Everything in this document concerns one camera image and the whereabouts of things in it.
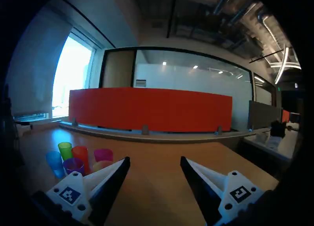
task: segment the white desk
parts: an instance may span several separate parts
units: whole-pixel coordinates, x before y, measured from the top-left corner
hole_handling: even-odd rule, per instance
[[[270,137],[270,132],[266,132],[268,135],[267,141]],[[243,141],[246,143],[249,143],[253,145],[254,147],[257,147],[273,156],[278,157],[281,160],[289,162],[292,158],[294,147],[296,145],[298,133],[296,131],[288,131],[286,129],[285,131],[286,136],[282,139],[282,141],[279,144],[278,151],[272,150],[270,148],[266,147],[266,143],[261,143],[256,141],[256,135],[244,137]]]

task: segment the blue plastic cup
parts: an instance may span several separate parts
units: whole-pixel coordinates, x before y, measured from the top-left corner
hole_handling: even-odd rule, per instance
[[[59,152],[51,151],[47,153],[46,160],[57,178],[64,177],[64,168],[62,164],[61,154]]]

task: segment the green plastic cup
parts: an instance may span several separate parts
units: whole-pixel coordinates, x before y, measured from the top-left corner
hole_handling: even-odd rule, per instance
[[[62,156],[63,160],[67,160],[67,159],[73,157],[73,154],[72,154],[72,151],[71,151],[71,149],[72,149],[72,144],[71,143],[62,142],[62,143],[58,144],[58,147],[59,147],[59,151],[61,153],[61,156]]]

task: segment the ceiling light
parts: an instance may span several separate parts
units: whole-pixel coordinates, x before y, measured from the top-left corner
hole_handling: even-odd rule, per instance
[[[297,69],[301,69],[301,66],[295,66],[295,65],[286,65],[285,67],[291,67],[291,68],[297,68]]]
[[[257,77],[257,76],[254,76],[254,78],[255,79],[257,79],[257,80],[259,80],[259,81],[261,81],[262,83],[264,83],[265,81],[263,81],[262,79],[260,79],[259,77]]]
[[[276,77],[276,80],[275,80],[275,84],[278,84],[279,80],[280,80],[280,77],[283,73],[283,70],[285,69],[285,66],[286,66],[286,62],[287,62],[287,59],[288,59],[288,53],[289,53],[289,48],[285,48],[285,57],[282,61],[282,64],[281,64],[281,67],[279,69],[279,72],[277,74],[277,77]]]

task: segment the gray partition panel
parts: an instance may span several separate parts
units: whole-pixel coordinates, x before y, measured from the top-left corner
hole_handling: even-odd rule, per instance
[[[281,108],[273,107],[256,101],[249,102],[248,128],[254,129],[269,127],[278,120],[281,122]]]

